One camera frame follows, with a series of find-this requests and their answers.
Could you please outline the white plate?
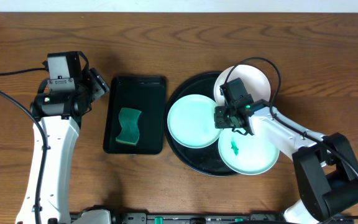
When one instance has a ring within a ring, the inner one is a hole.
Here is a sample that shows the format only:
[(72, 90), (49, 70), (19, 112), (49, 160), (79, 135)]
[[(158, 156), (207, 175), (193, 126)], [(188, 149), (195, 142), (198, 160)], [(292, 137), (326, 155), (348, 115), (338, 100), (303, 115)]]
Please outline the white plate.
[[(214, 84), (214, 100), (218, 106), (225, 104), (225, 99), (221, 95), (220, 86), (224, 84), (226, 77), (229, 75), (233, 66), (225, 69), (217, 78)], [(268, 78), (258, 68), (250, 65), (239, 65), (230, 74), (228, 82), (240, 78), (248, 92), (251, 94), (254, 101), (258, 100), (270, 100), (271, 87)]]

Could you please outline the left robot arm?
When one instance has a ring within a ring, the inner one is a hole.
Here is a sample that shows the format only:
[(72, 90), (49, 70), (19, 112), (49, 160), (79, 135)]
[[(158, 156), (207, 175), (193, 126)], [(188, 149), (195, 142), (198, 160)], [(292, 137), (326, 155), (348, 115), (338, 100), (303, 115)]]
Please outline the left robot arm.
[(81, 119), (91, 103), (109, 91), (95, 68), (82, 74), (71, 90), (45, 87), (62, 83), (58, 77), (44, 80), (31, 104), (36, 122), (34, 153), (25, 199), (16, 223), (71, 223), (68, 191), (73, 150)]

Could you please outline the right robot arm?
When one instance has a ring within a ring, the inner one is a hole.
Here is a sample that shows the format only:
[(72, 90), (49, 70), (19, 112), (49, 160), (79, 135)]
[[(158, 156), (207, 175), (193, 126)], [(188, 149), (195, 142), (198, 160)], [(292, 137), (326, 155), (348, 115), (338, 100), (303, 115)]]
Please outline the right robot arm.
[(216, 127), (269, 140), (295, 168), (300, 200), (286, 209), (288, 223), (358, 220), (358, 160), (349, 140), (306, 129), (265, 100), (234, 100), (214, 109)]

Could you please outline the green sponge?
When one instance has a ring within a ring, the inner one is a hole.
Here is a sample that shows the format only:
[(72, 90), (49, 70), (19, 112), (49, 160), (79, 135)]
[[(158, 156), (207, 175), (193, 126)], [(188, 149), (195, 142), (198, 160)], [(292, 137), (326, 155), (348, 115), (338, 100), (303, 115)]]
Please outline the green sponge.
[(139, 118), (140, 110), (132, 108), (122, 108), (119, 112), (119, 124), (121, 132), (116, 137), (116, 142), (135, 146), (139, 142)]

